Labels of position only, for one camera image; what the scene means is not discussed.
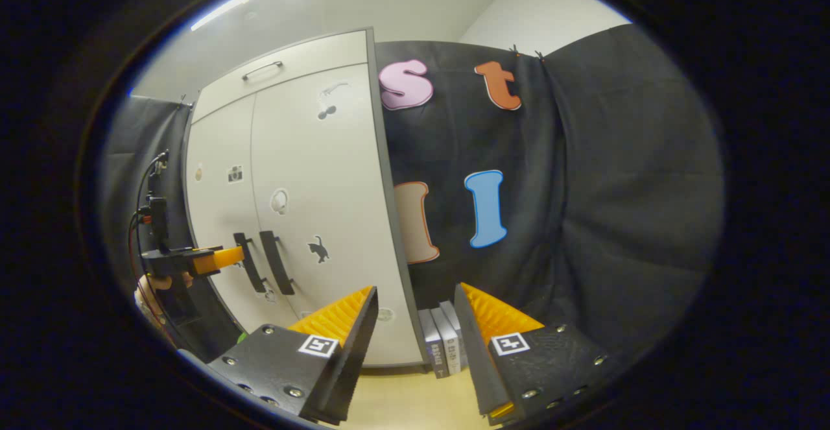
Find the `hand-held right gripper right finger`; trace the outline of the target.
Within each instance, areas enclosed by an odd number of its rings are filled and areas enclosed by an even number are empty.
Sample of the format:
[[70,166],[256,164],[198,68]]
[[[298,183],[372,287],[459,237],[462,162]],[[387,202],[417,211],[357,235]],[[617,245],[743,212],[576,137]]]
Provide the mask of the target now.
[[610,382],[610,353],[568,320],[544,324],[465,283],[454,307],[479,412],[492,425],[564,412]]

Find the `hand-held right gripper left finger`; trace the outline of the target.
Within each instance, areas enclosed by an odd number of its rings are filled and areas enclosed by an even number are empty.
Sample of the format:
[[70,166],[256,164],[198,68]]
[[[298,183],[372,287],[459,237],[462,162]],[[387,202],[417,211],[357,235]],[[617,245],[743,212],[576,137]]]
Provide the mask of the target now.
[[207,367],[272,409],[338,425],[348,417],[377,314],[377,289],[366,286],[293,326],[262,324]]

